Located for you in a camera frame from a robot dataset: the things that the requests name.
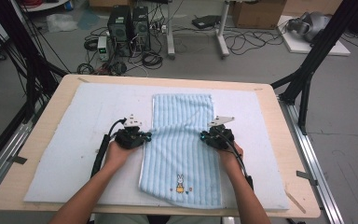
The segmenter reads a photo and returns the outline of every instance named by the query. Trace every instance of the human arm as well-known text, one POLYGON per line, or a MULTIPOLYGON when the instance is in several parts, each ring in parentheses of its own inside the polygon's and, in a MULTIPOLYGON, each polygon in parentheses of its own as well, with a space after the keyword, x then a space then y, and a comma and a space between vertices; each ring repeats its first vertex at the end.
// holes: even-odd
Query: human arm
POLYGON ((60 208, 49 223, 87 223, 92 209, 100 199, 110 179, 125 164, 134 150, 136 148, 124 149, 117 142, 110 143, 103 168, 60 208))
MULTIPOLYGON (((242 155, 242 148, 240 148, 237 144, 234 145, 238 152, 242 155)), ((217 151, 219 153, 220 160, 225 167, 228 178, 231 181, 232 187, 234 188, 241 224, 270 223, 263 206, 260 201, 258 201, 255 193, 246 181, 234 154, 225 150, 217 151)))

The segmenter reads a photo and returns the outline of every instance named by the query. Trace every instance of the cartoon rabbit print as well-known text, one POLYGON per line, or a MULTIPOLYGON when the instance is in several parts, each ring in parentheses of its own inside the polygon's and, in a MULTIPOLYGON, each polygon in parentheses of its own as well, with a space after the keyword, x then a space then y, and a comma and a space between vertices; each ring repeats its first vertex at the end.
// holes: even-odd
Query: cartoon rabbit print
POLYGON ((183 193, 185 188, 183 187, 183 175, 178 175, 178 186, 176 187, 176 192, 183 193))

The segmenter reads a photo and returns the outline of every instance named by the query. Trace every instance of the human hand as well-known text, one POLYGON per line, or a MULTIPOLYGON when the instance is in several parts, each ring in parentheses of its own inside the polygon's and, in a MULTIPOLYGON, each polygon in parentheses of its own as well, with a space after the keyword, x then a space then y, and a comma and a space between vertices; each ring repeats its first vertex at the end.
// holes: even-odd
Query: human hand
MULTIPOLYGON (((243 157, 243 149, 234 142, 234 147, 237 149, 238 153, 243 157)), ((226 172, 229 176, 234 175, 236 173, 242 174, 241 166, 238 163, 237 158, 234 153, 231 153, 232 149, 228 148, 227 150, 217 149, 217 152, 220 156, 220 161, 226 169, 226 172)))
POLYGON ((111 142, 106 151, 103 169, 109 169, 112 172, 120 169, 126 163, 130 154, 133 153, 136 149, 138 149, 138 147, 125 149, 121 147, 116 141, 111 142))

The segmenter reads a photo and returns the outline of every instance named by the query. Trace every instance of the light blue striped towel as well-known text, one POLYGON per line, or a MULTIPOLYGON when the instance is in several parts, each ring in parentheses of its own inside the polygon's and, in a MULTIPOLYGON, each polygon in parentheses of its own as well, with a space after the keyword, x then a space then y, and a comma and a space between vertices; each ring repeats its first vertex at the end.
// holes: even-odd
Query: light blue striped towel
POLYGON ((140 189, 178 206, 221 208, 218 155, 200 141, 213 119, 211 95, 159 94, 153 103, 140 189))

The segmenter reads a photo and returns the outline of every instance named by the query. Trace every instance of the concrete floor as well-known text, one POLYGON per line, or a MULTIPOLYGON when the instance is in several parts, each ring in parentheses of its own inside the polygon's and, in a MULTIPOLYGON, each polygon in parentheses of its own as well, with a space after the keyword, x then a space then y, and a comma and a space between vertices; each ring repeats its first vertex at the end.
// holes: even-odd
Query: concrete floor
MULTIPOLYGON (((66 13, 59 8, 46 13, 57 12, 66 13)), ((83 10, 69 13, 76 21, 84 15, 83 10)), ((189 20, 181 18, 175 23, 190 26, 189 20)), ((84 62, 84 37, 106 23, 107 20, 98 19, 84 30, 46 34, 45 37, 68 68, 75 71, 84 62)), ((163 66, 159 70, 147 70, 149 77, 272 83, 296 71, 306 57, 289 53, 285 45, 280 45, 265 46, 221 60, 212 34, 181 33, 175 36, 175 42, 178 51, 182 52, 171 61, 163 49, 163 66)), ((317 70, 310 91, 307 129, 344 222, 358 223, 358 48, 345 40, 341 42, 350 50, 351 56, 328 56, 317 70)), ((62 67, 51 50, 45 48, 45 51, 52 63, 62 67)), ((146 77, 142 69, 133 69, 127 75, 146 77)), ((24 101, 11 61, 0 61, 0 133, 24 101)), ((51 213, 0 211, 0 223, 40 223, 47 222, 51 216, 51 213)), ((304 221, 328 223, 325 215, 304 221)), ((272 223, 287 222, 273 218, 272 223)))

